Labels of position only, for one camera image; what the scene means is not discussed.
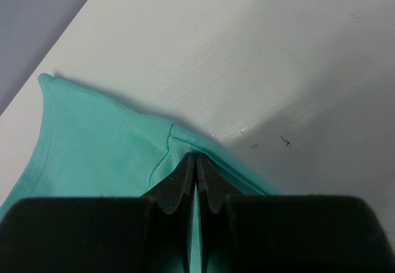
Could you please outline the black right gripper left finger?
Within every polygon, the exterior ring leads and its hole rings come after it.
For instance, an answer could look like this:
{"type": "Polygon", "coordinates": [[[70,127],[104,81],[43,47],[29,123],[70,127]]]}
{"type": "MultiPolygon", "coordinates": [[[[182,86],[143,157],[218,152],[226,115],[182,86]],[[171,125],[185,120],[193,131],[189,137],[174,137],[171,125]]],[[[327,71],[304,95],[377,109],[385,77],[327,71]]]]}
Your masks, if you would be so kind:
{"type": "Polygon", "coordinates": [[[196,157],[140,197],[25,198],[1,221],[2,272],[188,272],[196,157]]]}

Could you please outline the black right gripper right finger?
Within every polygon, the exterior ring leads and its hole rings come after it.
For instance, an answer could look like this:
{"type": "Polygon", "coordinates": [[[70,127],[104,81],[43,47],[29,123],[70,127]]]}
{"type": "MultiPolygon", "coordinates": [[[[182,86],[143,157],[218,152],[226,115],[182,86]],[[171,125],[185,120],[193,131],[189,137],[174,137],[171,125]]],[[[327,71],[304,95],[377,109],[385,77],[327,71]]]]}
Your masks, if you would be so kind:
{"type": "Polygon", "coordinates": [[[371,207],[353,196],[247,195],[196,157],[203,272],[393,272],[371,207]]]}

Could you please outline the light green t shirt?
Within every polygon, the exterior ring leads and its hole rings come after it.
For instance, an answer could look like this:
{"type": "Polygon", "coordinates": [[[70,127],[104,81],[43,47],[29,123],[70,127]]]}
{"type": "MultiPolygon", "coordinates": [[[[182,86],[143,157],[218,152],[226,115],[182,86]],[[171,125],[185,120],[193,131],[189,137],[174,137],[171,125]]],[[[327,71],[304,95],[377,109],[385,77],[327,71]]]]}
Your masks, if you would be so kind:
{"type": "MultiPolygon", "coordinates": [[[[140,197],[193,153],[247,195],[275,195],[253,172],[213,141],[177,124],[138,114],[99,93],[41,74],[43,119],[38,142],[1,206],[1,220],[25,198],[140,197]]],[[[188,272],[203,272],[195,173],[188,272]]]]}

